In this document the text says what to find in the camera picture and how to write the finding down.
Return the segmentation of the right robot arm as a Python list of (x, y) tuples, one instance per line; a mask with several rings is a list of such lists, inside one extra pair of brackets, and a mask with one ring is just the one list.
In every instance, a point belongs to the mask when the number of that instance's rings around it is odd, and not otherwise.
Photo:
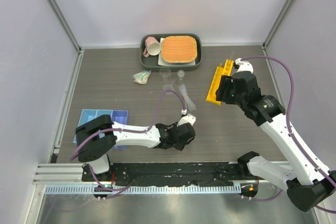
[(272, 95), (263, 95), (256, 76), (241, 71), (223, 75), (215, 91), (216, 100), (241, 108), (276, 143), (291, 168), (267, 161), (256, 152), (238, 159), (242, 179), (261, 177), (286, 192), (290, 201), (307, 212), (335, 192), (335, 171), (320, 161), (291, 123), (284, 107)]

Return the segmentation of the yellow test tube rack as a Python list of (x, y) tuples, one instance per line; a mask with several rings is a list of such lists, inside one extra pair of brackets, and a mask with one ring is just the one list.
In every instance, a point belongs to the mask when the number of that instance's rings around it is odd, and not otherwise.
[(222, 76), (223, 75), (230, 76), (233, 66), (234, 66), (234, 61), (227, 59), (224, 65), (220, 63), (220, 65), (216, 67), (216, 70), (215, 70), (215, 73), (214, 73), (214, 76), (213, 76), (213, 79), (212, 79), (212, 82), (211, 82), (211, 85), (210, 85), (205, 101), (213, 103), (213, 104), (221, 105), (221, 102), (216, 100), (216, 91), (219, 87)]

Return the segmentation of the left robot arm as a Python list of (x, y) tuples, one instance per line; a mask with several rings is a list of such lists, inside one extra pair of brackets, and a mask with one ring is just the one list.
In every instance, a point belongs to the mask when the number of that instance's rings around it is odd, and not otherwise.
[(182, 151), (195, 138), (195, 122), (196, 117), (187, 114), (171, 125), (157, 123), (145, 127), (120, 124), (109, 115), (101, 115), (76, 128), (77, 148), (69, 160), (77, 158), (89, 164), (94, 176), (105, 182), (112, 174), (107, 155), (110, 149), (132, 145)]

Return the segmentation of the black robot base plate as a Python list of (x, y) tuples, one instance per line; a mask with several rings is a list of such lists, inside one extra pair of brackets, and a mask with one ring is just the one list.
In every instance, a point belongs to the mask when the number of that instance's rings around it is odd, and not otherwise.
[(117, 186), (140, 187), (215, 187), (257, 179), (238, 163), (230, 162), (113, 163), (108, 172), (96, 177)]

